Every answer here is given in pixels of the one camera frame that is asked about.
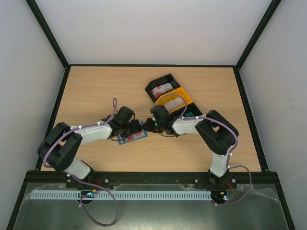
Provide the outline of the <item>teal card holder wallet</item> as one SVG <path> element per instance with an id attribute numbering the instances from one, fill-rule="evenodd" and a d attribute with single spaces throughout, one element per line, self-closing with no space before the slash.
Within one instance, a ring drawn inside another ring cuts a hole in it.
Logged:
<path id="1" fill-rule="evenodd" d="M 147 132 L 142 128 L 143 121 L 138 120 L 138 122 L 139 125 L 137 125 L 135 121 L 129 122 L 128 124 L 128 131 L 130 132 L 129 136 L 126 136 L 126 138 L 124 138 L 124 134 L 120 134 L 119 136 L 117 136 L 117 141 L 120 145 L 148 137 Z"/>

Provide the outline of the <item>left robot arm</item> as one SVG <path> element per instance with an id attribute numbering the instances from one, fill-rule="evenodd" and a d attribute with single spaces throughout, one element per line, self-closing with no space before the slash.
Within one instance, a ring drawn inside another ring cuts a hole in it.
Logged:
<path id="1" fill-rule="evenodd" d="M 141 131 L 142 125 L 135 119 L 135 113 L 123 106 L 107 118 L 89 125 L 69 126 L 64 122 L 58 123 L 40 144 L 37 153 L 45 167 L 83 180 L 93 169 L 76 158 L 81 145 L 115 137 L 125 140 Z"/>

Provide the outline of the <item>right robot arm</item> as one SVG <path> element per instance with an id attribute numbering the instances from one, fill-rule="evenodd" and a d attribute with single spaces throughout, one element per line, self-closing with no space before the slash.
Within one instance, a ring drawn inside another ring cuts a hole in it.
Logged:
<path id="1" fill-rule="evenodd" d="M 152 133 L 163 133 L 178 137 L 184 134 L 199 134 L 212 151 L 209 168 L 209 182 L 213 187 L 221 187 L 226 182 L 232 151 L 238 146 L 238 130 L 215 110 L 205 115 L 185 117 L 172 116 L 164 106 L 151 109 L 143 129 Z"/>

